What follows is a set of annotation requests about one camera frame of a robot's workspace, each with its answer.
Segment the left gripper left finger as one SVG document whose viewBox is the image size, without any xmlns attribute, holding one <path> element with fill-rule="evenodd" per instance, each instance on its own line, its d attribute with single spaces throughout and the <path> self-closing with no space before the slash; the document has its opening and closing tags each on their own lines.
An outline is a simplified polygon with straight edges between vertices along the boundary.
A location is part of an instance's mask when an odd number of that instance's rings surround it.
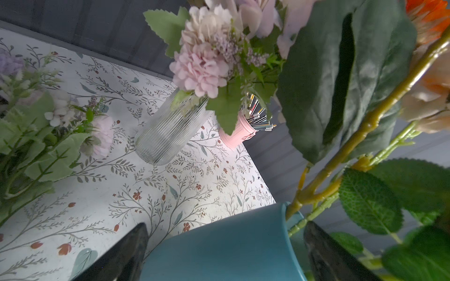
<svg viewBox="0 0 450 281">
<path fill-rule="evenodd" d="M 139 223 L 75 280 L 138 281 L 148 239 L 145 223 Z"/>
</svg>

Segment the white pink flower bunch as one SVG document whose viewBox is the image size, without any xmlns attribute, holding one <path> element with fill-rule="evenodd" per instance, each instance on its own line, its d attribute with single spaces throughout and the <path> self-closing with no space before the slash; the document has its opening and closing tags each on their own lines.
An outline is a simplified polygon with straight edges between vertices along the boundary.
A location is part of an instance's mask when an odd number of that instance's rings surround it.
<svg viewBox="0 0 450 281">
<path fill-rule="evenodd" d="M 144 12 L 167 45 L 173 83 L 185 100 L 206 103 L 225 133 L 252 97 L 266 107 L 314 1 L 202 1 L 177 13 Z"/>
</svg>

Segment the cream white rose stem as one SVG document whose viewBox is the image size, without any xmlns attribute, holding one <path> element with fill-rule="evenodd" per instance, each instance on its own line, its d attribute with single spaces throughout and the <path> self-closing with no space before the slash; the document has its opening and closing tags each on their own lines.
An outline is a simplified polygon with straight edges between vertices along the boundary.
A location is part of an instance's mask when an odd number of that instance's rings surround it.
<svg viewBox="0 0 450 281">
<path fill-rule="evenodd" d="M 447 281 L 450 278 L 450 171 L 418 159 L 389 159 L 396 148 L 420 134 L 410 123 L 375 157 L 359 159 L 312 201 L 313 210 L 294 224 L 293 236 L 340 201 L 346 215 L 370 234 L 395 244 L 371 254 L 355 236 L 327 233 L 380 281 Z"/>
</svg>

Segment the orange gerbera flower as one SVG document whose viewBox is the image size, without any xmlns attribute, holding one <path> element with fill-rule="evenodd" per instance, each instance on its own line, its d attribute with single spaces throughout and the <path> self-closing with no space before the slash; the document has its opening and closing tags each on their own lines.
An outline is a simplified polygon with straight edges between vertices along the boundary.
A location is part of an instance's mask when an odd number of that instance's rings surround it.
<svg viewBox="0 0 450 281">
<path fill-rule="evenodd" d="M 429 44 L 439 39 L 450 25 L 448 2 L 443 0 L 407 0 L 406 13 L 417 30 L 417 44 Z"/>
</svg>

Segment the peach rose stem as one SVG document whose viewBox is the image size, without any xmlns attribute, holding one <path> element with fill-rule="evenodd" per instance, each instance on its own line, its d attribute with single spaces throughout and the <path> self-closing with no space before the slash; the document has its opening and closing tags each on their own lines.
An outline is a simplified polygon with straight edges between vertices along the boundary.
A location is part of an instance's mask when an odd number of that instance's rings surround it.
<svg viewBox="0 0 450 281">
<path fill-rule="evenodd" d="M 440 55 L 401 100 L 400 117 L 417 123 L 416 130 L 450 129 L 450 51 Z"/>
</svg>

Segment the teal ceramic vase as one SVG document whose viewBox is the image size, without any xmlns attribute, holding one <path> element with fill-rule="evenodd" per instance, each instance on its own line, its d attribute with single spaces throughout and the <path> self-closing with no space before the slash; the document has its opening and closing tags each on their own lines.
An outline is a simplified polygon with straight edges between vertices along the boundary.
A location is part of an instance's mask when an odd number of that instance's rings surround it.
<svg viewBox="0 0 450 281">
<path fill-rule="evenodd" d="M 171 237 L 146 258 L 142 281 L 304 281 L 303 233 L 288 230 L 287 204 L 257 208 Z"/>
</svg>

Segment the blue hydrangea flower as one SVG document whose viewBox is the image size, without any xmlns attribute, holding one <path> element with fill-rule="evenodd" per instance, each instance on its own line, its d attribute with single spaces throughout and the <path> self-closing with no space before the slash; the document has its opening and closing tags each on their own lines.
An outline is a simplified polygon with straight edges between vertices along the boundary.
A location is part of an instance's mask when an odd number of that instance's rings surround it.
<svg viewBox="0 0 450 281">
<path fill-rule="evenodd" d="M 343 162 L 389 142 L 401 100 L 447 50 L 450 26 L 417 48 L 406 1 L 314 1 L 278 81 L 277 97 L 293 146 L 311 164 L 339 145 L 308 185 L 299 183 L 286 218 L 326 191 Z"/>
</svg>

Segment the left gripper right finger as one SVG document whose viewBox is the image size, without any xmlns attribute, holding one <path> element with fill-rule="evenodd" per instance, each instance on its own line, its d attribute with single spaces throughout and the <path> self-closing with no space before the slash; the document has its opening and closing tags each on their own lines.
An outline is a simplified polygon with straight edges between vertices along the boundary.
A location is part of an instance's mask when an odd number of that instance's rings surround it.
<svg viewBox="0 0 450 281">
<path fill-rule="evenodd" d="M 304 228 L 304 242 L 316 281 L 380 280 L 313 221 Z"/>
</svg>

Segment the clear glass vase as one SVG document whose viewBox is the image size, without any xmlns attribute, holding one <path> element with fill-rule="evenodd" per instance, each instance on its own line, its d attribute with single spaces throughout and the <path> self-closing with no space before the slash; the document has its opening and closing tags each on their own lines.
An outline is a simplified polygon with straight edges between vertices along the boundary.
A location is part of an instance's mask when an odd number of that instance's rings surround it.
<svg viewBox="0 0 450 281">
<path fill-rule="evenodd" d="M 206 109 L 208 101 L 206 96 L 176 89 L 138 130 L 134 139 L 137 155 L 151 165 L 168 164 L 213 114 Z"/>
</svg>

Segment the small lilac flower sprig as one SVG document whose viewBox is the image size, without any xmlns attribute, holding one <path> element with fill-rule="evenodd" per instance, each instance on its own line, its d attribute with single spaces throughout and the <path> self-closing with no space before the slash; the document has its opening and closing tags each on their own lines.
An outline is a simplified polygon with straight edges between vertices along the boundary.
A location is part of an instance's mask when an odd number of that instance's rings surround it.
<svg viewBox="0 0 450 281">
<path fill-rule="evenodd" d="M 82 155 L 106 157 L 113 119 L 104 98 L 86 105 L 60 88 L 56 53 L 1 50 L 1 222 L 73 173 Z"/>
</svg>

